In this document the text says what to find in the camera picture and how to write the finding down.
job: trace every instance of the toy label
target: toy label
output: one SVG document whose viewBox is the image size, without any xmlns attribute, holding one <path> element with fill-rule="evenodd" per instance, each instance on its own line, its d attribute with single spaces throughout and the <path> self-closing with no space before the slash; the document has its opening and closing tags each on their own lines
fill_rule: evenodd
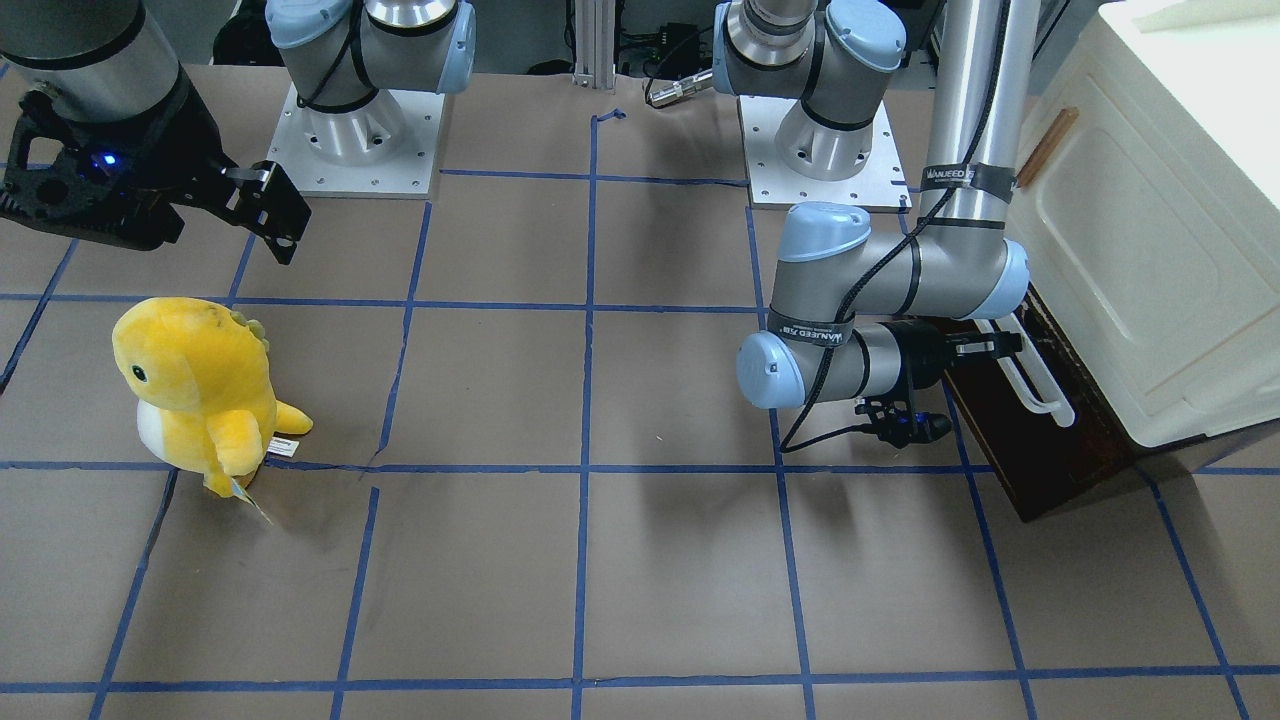
<svg viewBox="0 0 1280 720">
<path fill-rule="evenodd" d="M 271 455 L 293 457 L 293 454 L 298 451 L 298 441 L 285 439 L 282 437 L 273 437 L 271 442 L 266 445 L 266 451 L 270 452 Z"/>
</svg>

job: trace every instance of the white mounting plate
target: white mounting plate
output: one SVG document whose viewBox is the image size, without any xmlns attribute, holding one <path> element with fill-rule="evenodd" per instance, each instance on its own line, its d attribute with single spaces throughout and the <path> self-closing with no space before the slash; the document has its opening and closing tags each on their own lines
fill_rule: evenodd
<svg viewBox="0 0 1280 720">
<path fill-rule="evenodd" d="M 790 208 L 796 202 L 820 200 L 858 205 L 870 211 L 896 213 L 911 206 L 911 193 L 906 190 L 906 176 L 897 156 L 897 143 L 888 126 L 888 113 L 882 102 L 876 110 L 872 154 L 865 167 L 846 181 L 815 181 L 792 170 L 778 156 L 773 136 L 782 118 L 796 100 L 787 97 L 739 97 L 739 118 L 742 120 L 742 149 L 746 151 L 746 174 L 751 181 L 751 206 Z"/>
<path fill-rule="evenodd" d="M 372 165 L 338 165 L 317 154 L 306 137 L 306 122 L 291 85 L 266 158 L 284 167 L 298 192 L 308 197 L 426 199 L 435 176 L 444 95 L 390 90 L 413 133 L 394 155 Z"/>
</svg>

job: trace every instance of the yellow plush toy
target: yellow plush toy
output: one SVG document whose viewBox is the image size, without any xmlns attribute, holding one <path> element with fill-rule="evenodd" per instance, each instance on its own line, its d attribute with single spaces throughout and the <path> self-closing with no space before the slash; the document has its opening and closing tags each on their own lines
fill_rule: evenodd
<svg viewBox="0 0 1280 720">
<path fill-rule="evenodd" d="M 115 366 L 138 396 L 138 436 L 157 457 L 205 475 L 221 497 L 252 503 L 252 480 L 276 430 L 311 419 L 275 400 L 262 325 L 221 305 L 152 297 L 111 331 Z"/>
</svg>

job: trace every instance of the white belly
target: white belly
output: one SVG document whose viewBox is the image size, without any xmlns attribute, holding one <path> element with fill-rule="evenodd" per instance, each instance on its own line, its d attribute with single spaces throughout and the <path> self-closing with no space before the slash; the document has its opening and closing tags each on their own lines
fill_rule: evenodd
<svg viewBox="0 0 1280 720">
<path fill-rule="evenodd" d="M 152 455 L 164 460 L 164 421 L 160 409 L 143 400 L 138 401 L 138 437 Z"/>
</svg>

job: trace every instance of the light blue joint cover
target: light blue joint cover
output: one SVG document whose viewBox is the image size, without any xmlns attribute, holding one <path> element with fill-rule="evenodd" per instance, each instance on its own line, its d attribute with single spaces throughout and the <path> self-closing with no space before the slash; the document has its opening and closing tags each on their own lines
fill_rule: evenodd
<svg viewBox="0 0 1280 720">
<path fill-rule="evenodd" d="M 804 405 L 804 375 L 791 348 L 773 333 L 758 332 L 737 351 L 737 387 L 762 410 Z"/>
<path fill-rule="evenodd" d="M 906 28 L 877 0 L 831 0 L 827 33 L 864 65 L 891 73 L 902 61 Z"/>
<path fill-rule="evenodd" d="M 352 0 L 268 0 L 266 26 L 280 50 L 306 45 L 346 19 Z"/>
<path fill-rule="evenodd" d="M 476 58 L 476 15 L 471 3 L 458 3 L 453 20 L 449 54 L 444 56 L 440 86 L 436 92 L 462 92 L 471 85 L 471 65 Z"/>
<path fill-rule="evenodd" d="M 733 95 L 733 86 L 728 82 L 728 65 L 724 64 L 724 54 L 728 49 L 728 36 L 724 35 L 724 13 L 728 12 L 728 3 L 716 5 L 716 36 L 712 40 L 712 87 L 716 92 Z"/>
<path fill-rule="evenodd" d="M 995 290 L 982 301 L 977 310 L 960 320 L 993 320 L 1004 318 L 1023 304 L 1027 287 L 1032 282 L 1032 272 L 1027 265 L 1027 250 L 1016 242 L 1005 238 L 1005 270 L 1000 273 Z"/>
<path fill-rule="evenodd" d="M 858 247 L 870 234 L 872 217 L 856 205 L 801 202 L 787 210 L 778 260 L 822 260 Z"/>
</svg>

